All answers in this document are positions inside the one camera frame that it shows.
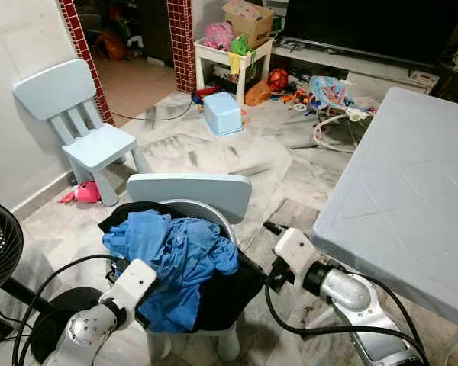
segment red brick wall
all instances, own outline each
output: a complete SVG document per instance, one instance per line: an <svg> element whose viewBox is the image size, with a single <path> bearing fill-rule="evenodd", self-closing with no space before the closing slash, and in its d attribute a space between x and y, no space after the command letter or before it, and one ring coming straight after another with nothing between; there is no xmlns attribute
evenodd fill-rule
<svg viewBox="0 0 458 366"><path fill-rule="evenodd" d="M168 17L176 85L180 91L191 93L195 90L192 1L168 0Z"/></svg>
<svg viewBox="0 0 458 366"><path fill-rule="evenodd" d="M95 68L95 64L90 54L89 46L86 43L85 34L79 23L78 13L76 13L75 5L73 0L59 0L61 12L63 13L64 20L68 26L69 34L73 44L75 45L78 57L84 59L90 66L90 72L92 73L93 81L97 87L97 94L95 100L97 102L98 110L102 116L102 120L108 124L114 124L114 119L110 109L108 108L107 101L105 100L104 89L98 78L98 73Z"/></svg>

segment cardboard box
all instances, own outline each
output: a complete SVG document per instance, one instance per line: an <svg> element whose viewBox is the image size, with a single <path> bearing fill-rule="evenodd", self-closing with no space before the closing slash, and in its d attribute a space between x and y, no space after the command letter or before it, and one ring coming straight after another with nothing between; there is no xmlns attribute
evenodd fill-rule
<svg viewBox="0 0 458 366"><path fill-rule="evenodd" d="M273 26L273 11L244 0L233 0L222 10L225 20L232 25L234 36L245 34L250 48L257 48L268 40Z"/></svg>

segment skirting board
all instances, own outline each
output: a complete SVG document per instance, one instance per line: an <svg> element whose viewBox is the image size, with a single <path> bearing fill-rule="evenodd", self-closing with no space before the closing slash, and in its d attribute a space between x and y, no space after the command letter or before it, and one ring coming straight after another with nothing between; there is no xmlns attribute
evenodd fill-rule
<svg viewBox="0 0 458 366"><path fill-rule="evenodd" d="M54 179L46 187L30 196L27 200L11 209L11 212L17 217L17 220L22 221L29 217L35 211L39 210L47 202L51 201L61 191L71 187L73 181L73 172L65 172L58 178Z"/></svg>

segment white plastic table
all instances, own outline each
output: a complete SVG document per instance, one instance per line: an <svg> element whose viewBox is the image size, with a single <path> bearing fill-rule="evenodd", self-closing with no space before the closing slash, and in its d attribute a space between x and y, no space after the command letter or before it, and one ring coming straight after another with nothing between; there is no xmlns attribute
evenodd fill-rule
<svg viewBox="0 0 458 366"><path fill-rule="evenodd" d="M204 69L202 68L202 59L209 59L216 63L222 63L229 66L229 53L217 51L215 48L204 46L204 40L197 40L195 45L195 71L197 72L197 90L205 88ZM268 79L269 59L272 55L273 38L256 48L256 60L264 57L263 71L261 79ZM251 64L251 56L239 56L239 79L237 80L236 101L242 107L244 105L244 86L246 82L246 68Z"/></svg>
<svg viewBox="0 0 458 366"><path fill-rule="evenodd" d="M311 239L458 325L458 104L389 89Z"/></svg>

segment blue plastic box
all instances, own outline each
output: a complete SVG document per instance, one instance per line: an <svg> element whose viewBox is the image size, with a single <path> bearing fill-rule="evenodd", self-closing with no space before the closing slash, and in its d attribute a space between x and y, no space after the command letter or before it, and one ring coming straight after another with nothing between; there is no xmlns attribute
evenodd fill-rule
<svg viewBox="0 0 458 366"><path fill-rule="evenodd" d="M205 121L216 135L228 135L241 131L241 109L225 91L204 98Z"/></svg>

